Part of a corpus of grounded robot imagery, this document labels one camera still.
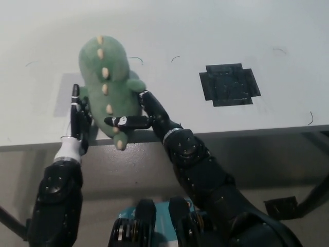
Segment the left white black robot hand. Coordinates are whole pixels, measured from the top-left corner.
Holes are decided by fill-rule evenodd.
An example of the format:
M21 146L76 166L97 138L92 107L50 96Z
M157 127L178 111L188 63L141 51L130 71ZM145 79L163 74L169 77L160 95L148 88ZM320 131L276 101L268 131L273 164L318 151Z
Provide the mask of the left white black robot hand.
M89 148L89 133L93 119L89 110L89 99L85 87L74 84L68 113L68 124L61 137L61 147L54 162L66 161L81 164L82 156Z

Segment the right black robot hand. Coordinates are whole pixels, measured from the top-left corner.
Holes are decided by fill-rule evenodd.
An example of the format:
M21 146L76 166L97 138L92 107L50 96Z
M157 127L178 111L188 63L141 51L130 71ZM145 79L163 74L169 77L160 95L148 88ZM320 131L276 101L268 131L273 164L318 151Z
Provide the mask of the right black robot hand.
M167 138L182 126L173 122L156 97L148 90L138 94L138 103L146 115L107 117L104 122L120 131L153 129L154 134L166 143Z

